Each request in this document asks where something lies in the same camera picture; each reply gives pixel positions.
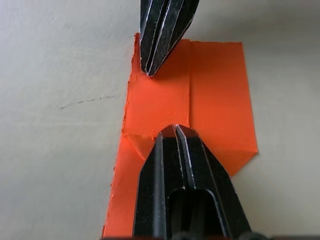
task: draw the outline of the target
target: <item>black plastic jaw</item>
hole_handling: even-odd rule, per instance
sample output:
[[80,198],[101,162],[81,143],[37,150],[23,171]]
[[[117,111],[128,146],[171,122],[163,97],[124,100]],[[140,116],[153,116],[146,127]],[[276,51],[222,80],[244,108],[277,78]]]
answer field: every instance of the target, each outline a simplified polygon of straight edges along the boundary
[[133,237],[237,239],[250,231],[229,175],[198,134],[162,130],[140,172]]
[[140,64],[154,76],[190,26],[199,0],[141,0]]

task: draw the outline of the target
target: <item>scratch mark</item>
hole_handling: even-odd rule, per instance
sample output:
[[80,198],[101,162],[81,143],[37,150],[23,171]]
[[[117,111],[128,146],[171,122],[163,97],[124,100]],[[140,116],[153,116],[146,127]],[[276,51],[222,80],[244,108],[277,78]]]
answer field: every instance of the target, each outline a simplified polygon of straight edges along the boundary
[[119,97],[119,95],[103,96],[103,97],[96,98],[96,99],[91,99],[91,100],[82,100],[82,101],[78,101],[77,103],[71,103],[71,104],[62,106],[62,107],[60,107],[60,109],[65,109],[67,107],[71,107],[71,106],[74,106],[74,105],[77,105],[77,104],[90,103],[90,102],[97,101],[97,100],[113,99],[113,98],[116,98],[116,97]]

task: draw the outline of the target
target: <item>pencil mark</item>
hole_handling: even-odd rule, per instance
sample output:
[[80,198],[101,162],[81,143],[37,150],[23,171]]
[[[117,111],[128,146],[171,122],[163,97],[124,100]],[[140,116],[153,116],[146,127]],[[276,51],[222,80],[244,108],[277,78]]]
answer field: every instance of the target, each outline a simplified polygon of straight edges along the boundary
[[105,100],[105,99],[113,99],[113,98],[116,98],[116,97],[119,97],[119,95],[103,96],[103,97],[96,98],[96,99],[91,99],[91,100],[82,100],[82,101],[78,101],[77,103],[71,103],[71,104],[62,106],[62,107],[60,107],[60,109],[65,109],[67,107],[71,107],[71,106],[74,106],[74,105],[77,105],[77,104],[90,103],[90,102],[93,102],[93,101]]

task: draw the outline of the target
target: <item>orange paper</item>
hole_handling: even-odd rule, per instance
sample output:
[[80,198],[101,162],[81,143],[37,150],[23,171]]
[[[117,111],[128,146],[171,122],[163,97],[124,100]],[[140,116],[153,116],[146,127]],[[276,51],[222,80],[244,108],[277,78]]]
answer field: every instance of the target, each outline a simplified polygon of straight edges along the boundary
[[139,173],[166,126],[195,129],[231,176],[258,152],[241,43],[181,40],[153,78],[139,59],[136,34],[103,237],[132,235]]

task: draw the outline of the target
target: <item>white surface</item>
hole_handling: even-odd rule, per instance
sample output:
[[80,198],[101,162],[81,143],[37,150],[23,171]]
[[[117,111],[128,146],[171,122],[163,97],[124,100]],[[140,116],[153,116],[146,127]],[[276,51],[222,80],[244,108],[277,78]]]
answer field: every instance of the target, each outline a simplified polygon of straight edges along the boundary
[[[320,234],[319,13],[200,0],[185,35],[243,42],[259,155],[233,182],[268,235]],[[0,0],[2,240],[100,236],[139,16],[138,0]]]

